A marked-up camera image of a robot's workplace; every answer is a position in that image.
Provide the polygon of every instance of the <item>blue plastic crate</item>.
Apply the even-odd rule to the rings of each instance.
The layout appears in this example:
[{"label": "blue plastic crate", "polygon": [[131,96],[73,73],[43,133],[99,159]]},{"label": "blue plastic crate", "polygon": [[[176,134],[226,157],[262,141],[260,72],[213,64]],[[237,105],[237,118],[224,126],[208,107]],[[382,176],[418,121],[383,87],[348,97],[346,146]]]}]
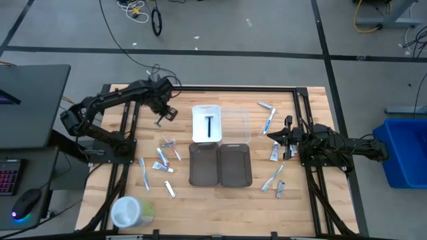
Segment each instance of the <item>blue plastic crate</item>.
[{"label": "blue plastic crate", "polygon": [[427,188],[427,120],[387,119],[374,130],[387,144],[382,164],[388,184],[395,188]]}]

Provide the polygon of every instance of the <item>cup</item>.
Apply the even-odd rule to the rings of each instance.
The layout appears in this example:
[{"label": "cup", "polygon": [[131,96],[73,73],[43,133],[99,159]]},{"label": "cup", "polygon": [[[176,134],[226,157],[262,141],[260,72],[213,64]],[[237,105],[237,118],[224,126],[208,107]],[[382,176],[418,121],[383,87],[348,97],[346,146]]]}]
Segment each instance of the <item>cup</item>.
[{"label": "cup", "polygon": [[149,225],[154,219],[154,213],[154,206],[149,201],[127,196],[113,204],[110,217],[115,226],[125,229]]}]

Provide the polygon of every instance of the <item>keyboard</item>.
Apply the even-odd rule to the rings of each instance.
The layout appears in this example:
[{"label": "keyboard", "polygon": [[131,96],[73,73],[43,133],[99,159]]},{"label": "keyboard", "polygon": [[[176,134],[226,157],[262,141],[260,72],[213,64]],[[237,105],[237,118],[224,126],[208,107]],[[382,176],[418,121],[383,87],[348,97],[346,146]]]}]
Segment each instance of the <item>keyboard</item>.
[{"label": "keyboard", "polygon": [[0,159],[0,196],[14,196],[22,168],[22,159]]}]

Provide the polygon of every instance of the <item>wooden tabletop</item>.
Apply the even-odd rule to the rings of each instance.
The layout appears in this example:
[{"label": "wooden tabletop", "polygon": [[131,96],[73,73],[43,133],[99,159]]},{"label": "wooden tabletop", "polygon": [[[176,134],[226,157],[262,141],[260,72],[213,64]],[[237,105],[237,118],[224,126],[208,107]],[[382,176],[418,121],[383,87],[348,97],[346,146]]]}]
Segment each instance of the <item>wooden tabletop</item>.
[{"label": "wooden tabletop", "polygon": [[[111,90],[126,86],[112,85]],[[308,92],[314,123],[333,127],[326,90],[323,87],[308,87]],[[135,163],[129,170],[125,195],[152,202],[155,207],[155,218],[147,227],[121,229],[120,233],[152,234],[154,229],[160,229],[160,234],[171,235],[269,236],[270,232],[277,231],[279,236],[314,236],[304,168],[300,165],[298,157],[288,161],[281,159],[279,162],[270,161],[273,141],[267,137],[258,137],[270,112],[260,107],[257,101],[263,101],[277,109],[269,132],[281,130],[287,115],[296,118],[292,94],[280,92],[184,91],[168,103],[179,111],[178,116],[172,122],[163,120],[161,128],[153,124],[158,116],[148,107],[142,107],[135,134],[137,139]],[[193,187],[188,182],[188,146],[192,143],[191,109],[195,105],[211,104],[237,107],[249,112],[252,140],[248,145],[253,175],[250,187],[225,188],[221,185]],[[300,101],[300,104],[305,116],[303,102]],[[102,127],[108,131],[118,130],[122,112],[123,105],[106,110]],[[131,114],[127,128],[130,128],[130,123]],[[162,135],[177,141],[177,150],[183,157],[181,163],[171,150],[165,149],[171,167],[175,170],[173,173],[151,168],[154,161],[159,161],[155,149],[163,143]],[[284,147],[280,147],[279,158],[283,152]],[[150,191],[145,188],[141,169],[137,164],[139,157],[143,157],[145,164],[149,166],[147,175]],[[285,169],[276,177],[269,190],[262,192],[261,186],[282,163],[286,164]],[[111,165],[104,165],[87,181],[76,229],[84,227],[104,202],[110,170]],[[358,232],[346,176],[336,167],[324,167],[324,175],[332,207],[351,230]],[[286,188],[282,198],[278,199],[276,188],[280,179],[286,183]],[[166,180],[177,193],[174,199],[170,198],[166,191],[164,186]],[[319,203],[318,206],[322,231],[326,233],[323,209]]]}]

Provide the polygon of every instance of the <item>white cable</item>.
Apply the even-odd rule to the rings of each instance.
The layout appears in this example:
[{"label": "white cable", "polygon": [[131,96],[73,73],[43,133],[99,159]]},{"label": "white cable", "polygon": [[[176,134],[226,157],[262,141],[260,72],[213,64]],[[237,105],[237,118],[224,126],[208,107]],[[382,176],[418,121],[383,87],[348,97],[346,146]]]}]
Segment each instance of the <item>white cable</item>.
[{"label": "white cable", "polygon": [[128,13],[132,13],[133,12],[133,9],[129,9],[130,7],[139,8],[139,9],[141,9],[142,7],[144,7],[145,6],[145,2],[144,1],[138,1],[138,0],[137,1],[132,1],[132,2],[130,2],[127,5],[122,5],[122,4],[120,4],[119,1],[117,1],[117,5],[120,6],[120,9],[122,11],[125,11],[126,17],[128,19],[131,19],[132,21],[135,21],[137,23],[147,23],[149,21],[149,15],[147,13],[140,13],[140,12],[136,13],[137,15],[145,15],[147,17],[147,20],[145,20],[145,21],[138,21],[138,20],[134,19],[132,16],[129,16],[129,14],[128,14]]},{"label": "white cable", "polygon": [[135,5],[134,5],[133,3],[129,3],[129,4],[127,5],[127,7],[126,7],[126,17],[127,17],[128,19],[131,19],[132,21],[137,22],[137,23],[147,23],[147,22],[148,22],[148,20],[149,20],[149,16],[148,16],[148,14],[147,14],[147,13],[140,13],[140,12],[137,12],[137,13],[136,13],[137,15],[145,15],[145,16],[147,16],[147,20],[145,20],[145,21],[138,21],[138,20],[134,19],[133,17],[129,16],[129,14],[127,14],[127,13],[129,12],[129,7],[130,7],[131,5],[132,5],[132,7],[138,7],[138,8],[140,8],[140,7],[145,6],[145,3],[144,3],[143,1],[138,1],[137,3],[135,3]]},{"label": "white cable", "polygon": [[120,4],[120,1],[117,1],[117,4],[120,6],[120,8],[121,8],[121,10],[122,11],[126,11],[126,7],[127,7],[127,5],[122,5],[122,4]]},{"label": "white cable", "polygon": [[[414,8],[414,5],[415,5],[415,2],[413,2],[413,4],[412,4],[412,6],[411,6],[411,8],[409,8],[409,19],[412,19],[412,8]],[[409,26],[408,28],[407,28],[407,30],[406,30],[406,32],[405,32],[405,45],[406,44],[408,44],[408,32],[409,32],[409,29],[411,28],[411,26]],[[410,53],[412,53],[412,50],[411,50],[411,48],[410,48],[410,46],[407,46],[407,48],[406,48]]]}]

